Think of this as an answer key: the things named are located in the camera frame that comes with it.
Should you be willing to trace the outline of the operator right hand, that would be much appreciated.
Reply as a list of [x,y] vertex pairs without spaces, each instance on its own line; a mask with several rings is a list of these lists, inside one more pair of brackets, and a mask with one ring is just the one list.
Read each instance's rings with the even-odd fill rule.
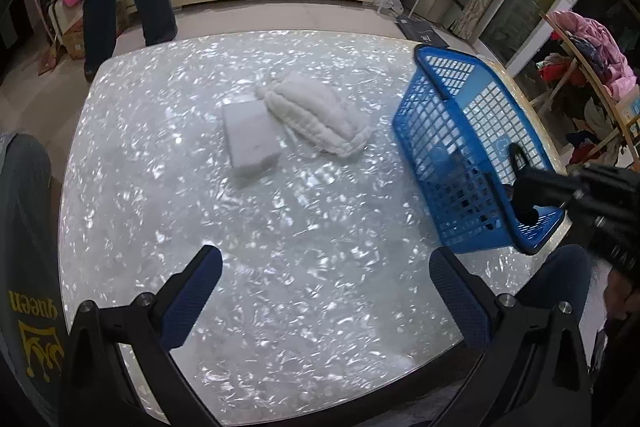
[[603,299],[609,319],[625,320],[629,314],[638,313],[640,309],[638,291],[615,269],[608,272]]

